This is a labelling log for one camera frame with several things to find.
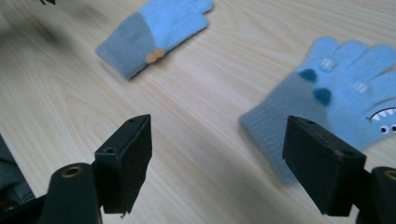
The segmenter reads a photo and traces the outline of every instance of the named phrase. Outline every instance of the cartoon teeth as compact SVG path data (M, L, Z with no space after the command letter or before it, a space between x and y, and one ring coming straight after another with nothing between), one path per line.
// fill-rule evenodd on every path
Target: cartoon teeth
M396 114L396 109L394 108L381 110L374 114L371 120L381 120L381 118L386 118L387 116L392 116L394 114Z

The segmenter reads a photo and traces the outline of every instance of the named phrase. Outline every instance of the cartoon eye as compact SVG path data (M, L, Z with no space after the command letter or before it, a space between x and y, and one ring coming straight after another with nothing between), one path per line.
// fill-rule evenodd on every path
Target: cartoon eye
M381 132L382 133L388 133L389 132L389 128L387 127L387 126L382 126L381 127Z

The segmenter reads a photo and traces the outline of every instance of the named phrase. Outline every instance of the shark mouth design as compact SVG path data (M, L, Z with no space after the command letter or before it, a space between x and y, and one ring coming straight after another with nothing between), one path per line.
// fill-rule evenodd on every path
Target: shark mouth design
M386 118L386 117L392 116L392 115L396 115L396 107L380 110L380 111L376 112L375 114L373 114L369 118L369 120L370 120L370 122L373 122L375 120L379 121L382 118Z

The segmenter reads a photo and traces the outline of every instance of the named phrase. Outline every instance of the wood grain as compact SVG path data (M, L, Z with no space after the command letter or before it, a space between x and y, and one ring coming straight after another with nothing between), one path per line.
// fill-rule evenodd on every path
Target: wood grain
M319 36L396 47L396 2L215 0L205 30L126 81L94 49L144 3L0 3L0 133L35 195L62 166L92 162L125 120L151 114L148 179L132 214L105 223L354 223L356 208L324 217L301 186L280 184L238 118ZM396 167L395 144L365 151L367 169Z

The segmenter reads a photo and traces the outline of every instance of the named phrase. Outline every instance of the light wood surface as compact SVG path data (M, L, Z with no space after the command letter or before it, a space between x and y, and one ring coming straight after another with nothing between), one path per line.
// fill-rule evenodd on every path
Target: light wood surface
M355 222L356 208L326 217L300 185L278 182L238 118L320 36L396 47L396 1L215 0L205 30L129 81L94 49L145 1L21 2L0 2L0 133L36 196L57 169L92 162L125 120L151 114L146 183L132 214L105 223ZM366 150L366 168L396 167L395 144Z

